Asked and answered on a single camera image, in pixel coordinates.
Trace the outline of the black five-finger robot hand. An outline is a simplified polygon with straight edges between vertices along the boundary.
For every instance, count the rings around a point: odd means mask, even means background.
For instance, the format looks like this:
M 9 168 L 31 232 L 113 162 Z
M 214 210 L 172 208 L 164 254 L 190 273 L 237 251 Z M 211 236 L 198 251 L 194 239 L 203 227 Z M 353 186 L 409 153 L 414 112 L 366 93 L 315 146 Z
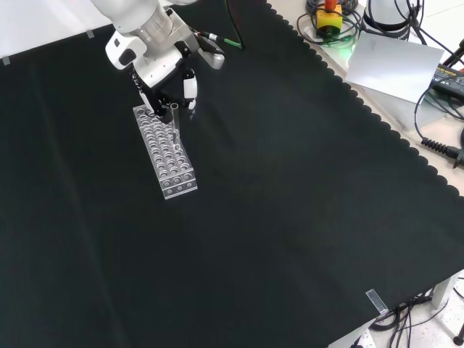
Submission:
M 195 72 L 186 65 L 192 50 L 185 41 L 177 41 L 158 58 L 148 58 L 146 44 L 138 37 L 114 32 L 105 51 L 109 61 L 119 70 L 130 69 L 130 76 L 151 116 L 164 124 L 175 119 L 174 107 L 193 112 L 196 107 L 198 84 Z M 176 99 L 163 92 L 177 73 L 183 81 L 183 98 Z

